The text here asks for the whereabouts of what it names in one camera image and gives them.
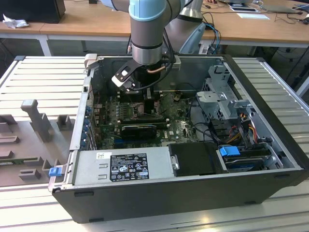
tissue paper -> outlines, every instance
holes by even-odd
[[[2,21],[5,25],[7,25],[9,28],[23,28],[23,27],[27,27],[29,26],[29,24],[21,19],[21,20],[15,20],[15,19],[11,19],[6,17],[5,15],[3,15],[4,20]]]

motherboard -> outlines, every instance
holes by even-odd
[[[98,107],[99,149],[167,146],[198,142],[188,121],[189,98],[177,93],[161,93],[154,109],[144,113],[144,103],[128,96],[107,97]]]

label sticker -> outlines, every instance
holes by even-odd
[[[113,182],[149,179],[146,153],[111,156],[110,170]]]
[[[97,152],[97,160],[109,159],[111,155],[111,152]]]

black computer case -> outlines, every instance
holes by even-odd
[[[12,19],[28,22],[59,23],[66,8],[63,0],[1,0],[0,19],[3,14]]]

blue clip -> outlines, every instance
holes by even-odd
[[[236,146],[224,146],[220,148],[221,156],[239,156],[240,152]]]
[[[52,176],[62,176],[61,171],[62,171],[61,167],[51,168],[51,169],[49,169],[48,175],[50,177],[52,177]]]

